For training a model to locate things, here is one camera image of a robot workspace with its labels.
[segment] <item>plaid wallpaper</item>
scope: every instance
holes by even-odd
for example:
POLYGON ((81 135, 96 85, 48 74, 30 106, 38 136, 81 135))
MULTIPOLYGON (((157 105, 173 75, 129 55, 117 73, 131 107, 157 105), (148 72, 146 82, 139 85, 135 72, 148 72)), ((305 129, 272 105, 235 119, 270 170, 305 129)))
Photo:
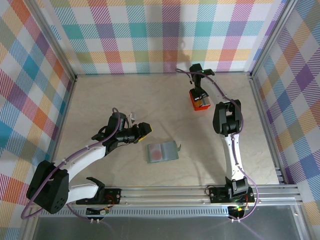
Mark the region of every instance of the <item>plaid wallpaper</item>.
POLYGON ((285 1, 37 0, 78 74, 248 71, 285 1))
POLYGON ((36 166, 52 154, 71 80, 23 0, 0 6, 0 240, 14 240, 36 166))
POLYGON ((290 183, 320 239, 320 2, 300 0, 256 79, 290 183))

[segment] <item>black bracket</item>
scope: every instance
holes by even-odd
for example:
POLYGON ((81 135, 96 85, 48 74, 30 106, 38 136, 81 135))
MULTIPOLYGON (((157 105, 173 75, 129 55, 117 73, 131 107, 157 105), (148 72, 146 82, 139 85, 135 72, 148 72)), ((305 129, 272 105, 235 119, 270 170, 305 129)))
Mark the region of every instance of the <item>black bracket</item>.
MULTIPOLYGON (((211 69, 202 69, 201 64, 193 64, 189 68, 190 72, 198 72, 205 74, 207 76, 214 76, 215 73, 211 69)), ((194 82, 194 88, 190 90, 193 100, 196 102, 208 96, 205 90, 201 88, 201 79, 205 78, 205 76, 200 74, 191 74, 192 82, 194 82)))
MULTIPOLYGON (((237 99, 234 102, 241 109, 240 101, 237 99)), ((220 102, 216 104, 213 115, 214 131, 224 136, 238 133, 242 124, 239 109, 232 102, 220 102)))
POLYGON ((103 189, 100 189, 100 187, 98 188, 98 191, 93 198, 80 199, 75 203, 77 205, 118 205, 120 199, 120 188, 108 188, 103 186, 103 189))
POLYGON ((209 187, 208 188, 210 203, 211 204, 221 204, 221 203, 237 203, 244 204, 248 201, 248 203, 255 202, 255 196, 252 188, 249 186, 246 194, 232 197, 231 189, 226 187, 209 187))
MULTIPOLYGON (((56 168, 53 162, 46 160, 37 166, 30 186, 26 192, 26 197, 31 199, 45 178, 56 168)), ((69 174, 67 170, 58 169, 50 180, 44 185, 34 203, 51 214, 57 213, 64 207, 68 199, 69 174)))

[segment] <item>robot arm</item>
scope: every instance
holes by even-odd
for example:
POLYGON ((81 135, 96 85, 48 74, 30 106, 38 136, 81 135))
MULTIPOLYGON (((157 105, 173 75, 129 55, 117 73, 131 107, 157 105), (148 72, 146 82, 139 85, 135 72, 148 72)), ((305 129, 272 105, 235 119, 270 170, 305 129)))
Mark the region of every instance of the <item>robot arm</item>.
POLYGON ((192 81, 194 82, 194 88, 190 90, 192 101, 200 101, 203 98, 209 97, 215 104, 214 116, 213 116, 213 128, 214 131, 220 135, 225 161, 226 161, 226 185, 225 190, 230 199, 238 196, 242 196, 248 193, 249 185, 248 180, 244 174, 239 170, 243 168, 239 149, 239 135, 242 125, 241 103, 239 100, 234 100, 234 103, 239 107, 237 108, 231 101, 224 98, 220 90, 211 80, 207 79, 204 75, 215 75, 211 69, 203 70, 201 65, 194 64, 190 67, 190 72, 199 72, 200 74, 191 74, 192 81))
MULTIPOLYGON (((55 214, 63 208, 65 204, 77 200, 85 200, 85 202, 90 200, 91 203, 100 203, 104 201, 105 185, 99 180, 93 177, 87 177, 86 179, 93 183, 76 186, 69 186, 69 182, 84 168, 116 149, 119 143, 136 144, 152 131, 151 126, 145 122, 134 125, 128 124, 129 127, 125 128, 125 124, 128 123, 129 120, 125 114, 119 113, 119 115, 120 125, 115 134, 109 138, 117 127, 117 113, 113 113, 109 118, 108 125, 101 128, 99 132, 91 138, 92 140, 97 140, 99 142, 106 138, 108 138, 108 140, 102 142, 101 145, 88 149, 83 154, 76 156, 58 169, 35 198, 34 202, 36 204, 47 210, 49 213, 55 214)), ((55 165, 58 166, 59 164, 60 162, 42 161, 37 166, 26 193, 28 199, 31 199, 34 196, 45 178, 47 178, 47 176, 56 168, 55 165)))

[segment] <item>beige floor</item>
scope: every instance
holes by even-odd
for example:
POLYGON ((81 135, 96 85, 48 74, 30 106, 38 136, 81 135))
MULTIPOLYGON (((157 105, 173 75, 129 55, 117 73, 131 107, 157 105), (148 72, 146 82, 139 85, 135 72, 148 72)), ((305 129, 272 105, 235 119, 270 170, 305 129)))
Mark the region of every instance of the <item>beige floor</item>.
MULTIPOLYGON (((219 74, 219 85, 241 101, 245 128, 240 136, 244 170, 257 184, 278 179, 260 123, 251 88, 244 74, 219 74)), ((226 161, 220 137, 213 129, 213 105, 194 111, 183 74, 101 75, 80 77, 65 123, 57 159, 90 142, 108 123, 112 107, 137 114, 137 122, 150 123, 153 132, 143 141, 116 149, 80 172, 72 184, 95 177, 107 186, 224 184, 226 161), (179 159, 147 163, 146 145, 175 140, 179 159)))

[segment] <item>red object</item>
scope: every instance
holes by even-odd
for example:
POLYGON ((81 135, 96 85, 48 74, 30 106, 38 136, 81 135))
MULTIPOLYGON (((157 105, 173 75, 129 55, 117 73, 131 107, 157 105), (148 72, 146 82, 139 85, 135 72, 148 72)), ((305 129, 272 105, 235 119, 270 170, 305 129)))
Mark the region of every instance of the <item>red object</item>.
POLYGON ((206 105, 206 106, 201 106, 202 101, 198 100, 198 101, 195 102, 194 98, 192 97, 191 91, 189 91, 189 95, 190 95, 190 99, 191 99, 191 102, 192 102, 192 105, 193 105, 193 109, 195 111, 205 110, 205 109, 208 109, 211 106, 211 104, 206 105))

